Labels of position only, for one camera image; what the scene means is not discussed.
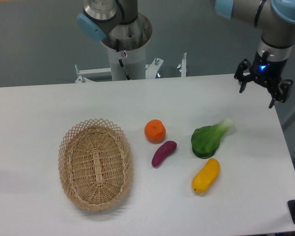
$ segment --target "wicker basket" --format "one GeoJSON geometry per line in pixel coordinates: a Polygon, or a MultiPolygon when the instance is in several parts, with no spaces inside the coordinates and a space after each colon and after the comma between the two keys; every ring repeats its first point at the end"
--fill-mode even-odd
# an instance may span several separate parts
{"type": "Polygon", "coordinates": [[[130,190],[133,163],[123,131],[108,120],[77,124],[63,138],[59,174],[67,197],[87,210],[112,207],[130,190]]]}

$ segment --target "blue joint cover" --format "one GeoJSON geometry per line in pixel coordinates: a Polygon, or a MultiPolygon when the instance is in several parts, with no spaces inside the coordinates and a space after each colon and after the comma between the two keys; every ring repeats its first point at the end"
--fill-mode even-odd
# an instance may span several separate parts
{"type": "Polygon", "coordinates": [[[106,34],[93,21],[82,13],[78,14],[78,24],[83,32],[95,41],[101,41],[106,37],[106,34]]]}
{"type": "Polygon", "coordinates": [[[216,0],[215,11],[217,14],[231,20],[233,15],[234,0],[216,0]]]}
{"type": "Polygon", "coordinates": [[[283,20],[295,24],[295,0],[272,0],[271,5],[283,20]]]}

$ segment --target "bolt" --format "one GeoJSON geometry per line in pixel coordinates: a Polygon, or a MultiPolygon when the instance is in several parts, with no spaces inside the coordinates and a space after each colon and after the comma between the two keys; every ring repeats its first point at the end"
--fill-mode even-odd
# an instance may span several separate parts
{"type": "Polygon", "coordinates": [[[160,62],[159,58],[155,58],[155,65],[158,65],[158,63],[160,62]]]}
{"type": "Polygon", "coordinates": [[[156,78],[156,79],[162,78],[162,75],[161,75],[161,73],[159,73],[159,71],[156,73],[155,78],[156,78]]]}
{"type": "Polygon", "coordinates": [[[179,73],[181,73],[181,63],[178,64],[177,70],[179,73]]]}

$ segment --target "green vegetable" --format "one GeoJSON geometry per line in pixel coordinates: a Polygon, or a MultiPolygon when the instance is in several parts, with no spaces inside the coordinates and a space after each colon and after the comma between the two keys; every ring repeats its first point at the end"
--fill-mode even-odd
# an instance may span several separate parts
{"type": "Polygon", "coordinates": [[[215,125],[196,129],[191,136],[193,153],[202,159],[212,157],[220,146],[224,134],[233,127],[233,121],[230,118],[225,118],[215,125]]]}

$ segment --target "yellow pepper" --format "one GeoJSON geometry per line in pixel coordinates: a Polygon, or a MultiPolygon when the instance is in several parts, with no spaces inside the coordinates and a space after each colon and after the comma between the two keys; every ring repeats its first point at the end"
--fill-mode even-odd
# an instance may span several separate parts
{"type": "Polygon", "coordinates": [[[192,188],[198,193],[204,193],[214,183],[220,173],[220,163],[211,158],[205,166],[194,176],[192,188]]]}

